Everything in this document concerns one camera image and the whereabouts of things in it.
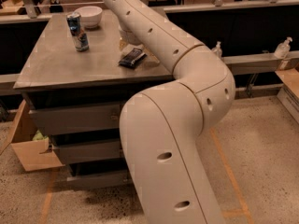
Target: table top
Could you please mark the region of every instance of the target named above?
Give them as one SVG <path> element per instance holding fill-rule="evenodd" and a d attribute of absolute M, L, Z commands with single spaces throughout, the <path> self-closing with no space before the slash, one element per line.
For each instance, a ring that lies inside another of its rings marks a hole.
<path fill-rule="evenodd" d="M 53 15 L 21 70 L 14 89 L 31 91 L 171 80 L 172 75 L 146 49 L 148 56 L 135 70 L 118 65 L 121 57 L 133 48 L 129 45 L 120 51 L 118 26 L 112 11 L 104 10 L 99 27 L 86 30 L 90 49 L 77 52 L 66 14 Z"/>

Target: soda can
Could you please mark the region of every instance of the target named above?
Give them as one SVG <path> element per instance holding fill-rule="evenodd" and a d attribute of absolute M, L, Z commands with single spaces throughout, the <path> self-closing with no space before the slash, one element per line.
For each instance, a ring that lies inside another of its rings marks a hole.
<path fill-rule="evenodd" d="M 74 45 L 77 51 L 89 49 L 87 35 L 80 24 L 81 15 L 78 12 L 72 12 L 66 15 L 67 24 L 73 37 Z"/>

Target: floor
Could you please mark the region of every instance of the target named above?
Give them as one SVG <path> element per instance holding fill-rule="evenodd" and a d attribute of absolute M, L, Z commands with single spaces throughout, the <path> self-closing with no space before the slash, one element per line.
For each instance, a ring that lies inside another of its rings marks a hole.
<path fill-rule="evenodd" d="M 11 121 L 0 123 L 0 146 Z M 276 96 L 235 100 L 197 140 L 227 224 L 299 221 L 299 125 Z M 11 146 L 0 157 L 1 223 L 146 224 L 132 185 L 73 189 L 66 168 L 26 173 Z"/>

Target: cabinet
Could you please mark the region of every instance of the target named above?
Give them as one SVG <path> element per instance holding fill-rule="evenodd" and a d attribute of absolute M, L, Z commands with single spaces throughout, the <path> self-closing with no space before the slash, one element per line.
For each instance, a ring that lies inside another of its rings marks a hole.
<path fill-rule="evenodd" d="M 98 29 L 87 31 L 90 49 L 76 52 L 65 14 L 53 15 L 14 89 L 30 106 L 36 127 L 69 168 L 67 181 L 83 188 L 130 182 L 121 150 L 119 118 L 135 93 L 172 76 L 150 55 L 131 70 L 118 66 L 118 21 L 104 10 Z"/>

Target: bowl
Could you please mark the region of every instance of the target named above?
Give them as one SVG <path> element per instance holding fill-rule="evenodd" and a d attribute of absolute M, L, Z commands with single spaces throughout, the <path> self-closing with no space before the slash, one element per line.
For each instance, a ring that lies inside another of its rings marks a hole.
<path fill-rule="evenodd" d="M 102 19 L 103 9 L 100 7 L 86 6 L 75 11 L 81 15 L 81 24 L 88 29 L 97 27 Z"/>

